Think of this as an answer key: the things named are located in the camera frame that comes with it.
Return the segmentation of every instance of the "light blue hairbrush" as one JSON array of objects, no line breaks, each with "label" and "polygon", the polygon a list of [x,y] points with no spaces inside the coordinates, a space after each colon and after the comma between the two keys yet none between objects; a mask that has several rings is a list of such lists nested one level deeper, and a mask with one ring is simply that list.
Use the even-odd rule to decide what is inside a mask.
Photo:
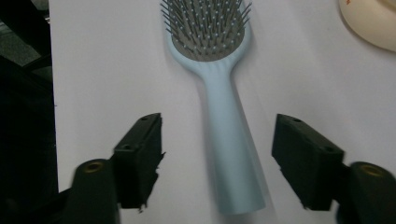
[{"label": "light blue hairbrush", "polygon": [[205,83],[219,210],[264,208],[254,144],[235,100],[231,72],[250,42],[243,0],[163,0],[167,42],[174,58]]}]

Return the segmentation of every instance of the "hairbrush handle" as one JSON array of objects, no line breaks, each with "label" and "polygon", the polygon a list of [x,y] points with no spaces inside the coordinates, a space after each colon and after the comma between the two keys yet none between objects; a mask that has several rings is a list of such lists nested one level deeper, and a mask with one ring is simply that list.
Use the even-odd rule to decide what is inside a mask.
[{"label": "hairbrush handle", "polygon": [[261,209],[265,204],[252,158],[256,156],[252,153],[254,143],[236,103],[230,69],[226,67],[212,67],[200,75],[206,87],[219,210],[240,214]]}]

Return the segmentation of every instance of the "metal bristle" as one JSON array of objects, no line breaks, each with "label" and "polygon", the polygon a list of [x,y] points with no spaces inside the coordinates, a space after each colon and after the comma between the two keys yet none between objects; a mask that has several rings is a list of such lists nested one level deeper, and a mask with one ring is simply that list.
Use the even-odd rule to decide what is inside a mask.
[{"label": "metal bristle", "polygon": [[177,50],[200,62],[219,60],[242,42],[251,3],[243,0],[163,0],[166,31]]}]

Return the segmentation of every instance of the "hairbrush head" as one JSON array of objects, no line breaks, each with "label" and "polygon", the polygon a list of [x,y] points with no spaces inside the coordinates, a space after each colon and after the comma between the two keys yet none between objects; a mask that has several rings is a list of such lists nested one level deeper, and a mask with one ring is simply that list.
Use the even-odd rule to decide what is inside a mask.
[{"label": "hairbrush head", "polygon": [[163,15],[172,42],[185,57],[212,62],[227,57],[241,44],[249,4],[242,0],[163,0]]}]

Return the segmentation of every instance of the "white table surface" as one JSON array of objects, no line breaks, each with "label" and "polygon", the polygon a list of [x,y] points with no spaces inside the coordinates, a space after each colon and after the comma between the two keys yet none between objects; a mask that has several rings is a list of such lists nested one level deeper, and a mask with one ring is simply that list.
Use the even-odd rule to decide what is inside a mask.
[{"label": "white table surface", "polygon": [[346,152],[396,174],[396,53],[356,36],[338,1],[253,1],[253,39],[233,70],[271,198],[259,212],[223,217],[206,165],[202,81],[164,41],[159,0],[49,1],[61,189],[74,169],[109,158],[147,115],[163,116],[160,178],[143,214],[122,223],[335,223],[306,211],[271,157],[276,114],[304,120]]}]

